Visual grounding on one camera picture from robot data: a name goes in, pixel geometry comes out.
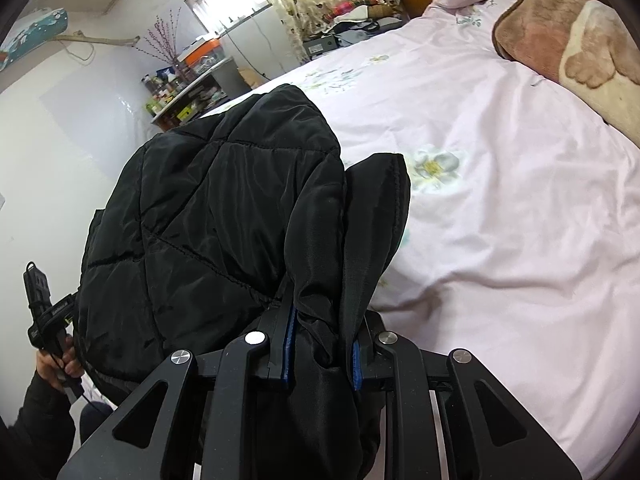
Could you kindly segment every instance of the brown blanket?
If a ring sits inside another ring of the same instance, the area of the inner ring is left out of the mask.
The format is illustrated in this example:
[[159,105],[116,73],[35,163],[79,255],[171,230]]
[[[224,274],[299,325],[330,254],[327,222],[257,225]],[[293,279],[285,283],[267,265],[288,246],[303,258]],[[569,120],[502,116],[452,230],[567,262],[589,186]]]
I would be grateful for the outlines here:
[[519,0],[494,46],[561,84],[640,147],[640,50],[614,9],[596,0]]

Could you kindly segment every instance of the jacket sleeve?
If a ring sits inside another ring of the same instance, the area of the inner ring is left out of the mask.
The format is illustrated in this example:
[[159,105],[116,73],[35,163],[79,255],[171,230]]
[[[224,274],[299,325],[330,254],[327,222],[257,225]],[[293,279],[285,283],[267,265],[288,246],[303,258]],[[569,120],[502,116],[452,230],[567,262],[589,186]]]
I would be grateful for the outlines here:
[[8,428],[20,454],[41,476],[55,479],[69,458],[76,427],[69,413],[65,394],[34,373],[18,412],[15,424]]

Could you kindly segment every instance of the person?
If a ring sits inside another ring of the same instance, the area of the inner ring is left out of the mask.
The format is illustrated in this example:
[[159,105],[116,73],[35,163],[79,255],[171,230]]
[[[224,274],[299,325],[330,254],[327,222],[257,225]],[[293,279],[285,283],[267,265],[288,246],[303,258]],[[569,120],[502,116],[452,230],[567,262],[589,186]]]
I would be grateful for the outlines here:
[[0,417],[3,478],[55,479],[68,460],[76,427],[56,370],[60,367],[73,378],[81,377],[84,370],[76,358],[71,336],[67,336],[65,347],[62,359],[41,350],[36,352],[36,371],[15,424],[6,427]]

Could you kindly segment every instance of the black puffer jacket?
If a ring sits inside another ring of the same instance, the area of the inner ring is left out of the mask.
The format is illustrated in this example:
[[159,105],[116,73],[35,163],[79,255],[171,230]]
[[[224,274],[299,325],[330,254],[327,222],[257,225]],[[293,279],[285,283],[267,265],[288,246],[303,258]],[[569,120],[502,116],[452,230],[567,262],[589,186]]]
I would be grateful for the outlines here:
[[380,406],[351,387],[351,346],[409,189],[401,155],[345,171],[321,113],[289,85],[156,136],[90,228],[74,323],[85,369],[121,402],[176,349],[223,348],[292,282],[295,387],[261,407],[259,477],[363,476]]

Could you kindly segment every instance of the desk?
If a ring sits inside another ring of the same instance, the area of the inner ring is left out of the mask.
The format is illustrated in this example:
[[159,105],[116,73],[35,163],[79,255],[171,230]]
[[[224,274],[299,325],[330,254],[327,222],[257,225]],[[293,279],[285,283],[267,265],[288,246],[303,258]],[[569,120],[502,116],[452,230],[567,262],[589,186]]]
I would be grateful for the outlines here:
[[213,86],[220,87],[226,94],[226,97],[217,101],[215,106],[251,91],[251,87],[238,72],[236,62],[233,58],[226,57],[198,76],[195,81],[189,83],[184,90],[156,114],[151,123],[159,126],[165,132],[176,127],[180,121],[175,119],[175,115],[189,105],[200,92]]

